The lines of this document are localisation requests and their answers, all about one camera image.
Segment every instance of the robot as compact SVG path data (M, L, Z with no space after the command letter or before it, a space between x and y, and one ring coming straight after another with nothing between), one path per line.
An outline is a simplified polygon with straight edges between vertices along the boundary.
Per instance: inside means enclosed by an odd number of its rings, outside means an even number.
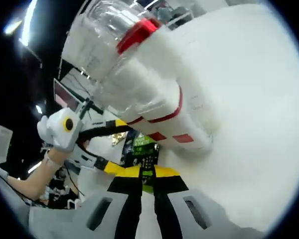
M100 191L76 210L30 209L29 229L39 239L104 238L133 239L141 214L140 166L122 168L82 146L86 129L81 119L85 104L75 113L64 108L38 123L40 137L59 150L81 154L80 164L96 167L115 178L107 191ZM190 190L180 174L155 165L152 173L154 210L163 239L254 239L262 233L230 222L224 209L201 192Z

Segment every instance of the ceiling light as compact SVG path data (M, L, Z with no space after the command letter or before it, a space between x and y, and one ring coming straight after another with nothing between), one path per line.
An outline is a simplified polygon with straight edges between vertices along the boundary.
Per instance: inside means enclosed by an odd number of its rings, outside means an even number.
M42 114L42 113L43 113L40 106L36 105L35 107L36 107L36 110L39 112L39 114Z
M33 16L36 2L37 2L37 0L32 0L32 2L30 3L30 5L26 11L26 14L25 14L22 37L21 37L21 42L25 46L28 46L29 40L30 40L29 39L30 38L30 23L31 23L31 19Z
M14 33L14 31L21 25L22 20L20 21L16 21L14 23L10 23L8 24L5 28L4 28L4 33L6 35L11 35Z
M34 165L32 168L29 169L28 173L31 173L32 171L34 171L38 166L40 166L42 163L42 161L38 162L36 165Z

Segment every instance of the gray plastic panel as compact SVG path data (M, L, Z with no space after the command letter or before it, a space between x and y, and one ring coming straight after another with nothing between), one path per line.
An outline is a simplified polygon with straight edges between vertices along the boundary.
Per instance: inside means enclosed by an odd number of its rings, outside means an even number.
M96 157L91 156L84 152L78 145L75 145L71 155L71 160L78 163L80 166L93 168L96 162Z
M0 177L7 179L8 173L0 168ZM6 203L10 206L16 218L25 227L28 227L28 215L30 206L19 197L6 181L0 178L0 192Z
M230 222L225 210L198 191L183 191L168 195L177 214L184 239L230 239L239 227ZM185 201L190 201L203 218L207 228L202 228Z
M261 239L264 238L265 235L253 228L241 228L235 235L233 235L232 239Z
M31 208L30 232L37 239L113 239L126 194L100 192L89 198L77 210ZM103 201L111 201L99 226L94 230L88 224Z

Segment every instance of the wrist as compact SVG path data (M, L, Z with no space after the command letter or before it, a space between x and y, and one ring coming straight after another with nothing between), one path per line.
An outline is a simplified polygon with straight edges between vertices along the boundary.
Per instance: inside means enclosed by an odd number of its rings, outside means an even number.
M52 148L49 152L48 152L48 156L49 158L56 164L58 165L63 165L64 161L68 158L70 154L69 153L65 153L62 152L56 148Z

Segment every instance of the human arm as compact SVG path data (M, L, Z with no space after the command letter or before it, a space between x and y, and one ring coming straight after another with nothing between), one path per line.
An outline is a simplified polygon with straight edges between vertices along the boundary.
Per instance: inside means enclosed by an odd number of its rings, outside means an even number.
M52 148L48 152L49 158L57 165L63 165L68 153L61 152L56 148ZM53 175L57 171L57 167L51 163L47 163L48 159L44 158L40 166L26 179L17 180L8 176L8 183L18 192L30 199L37 200L44 194L45 186L51 181Z

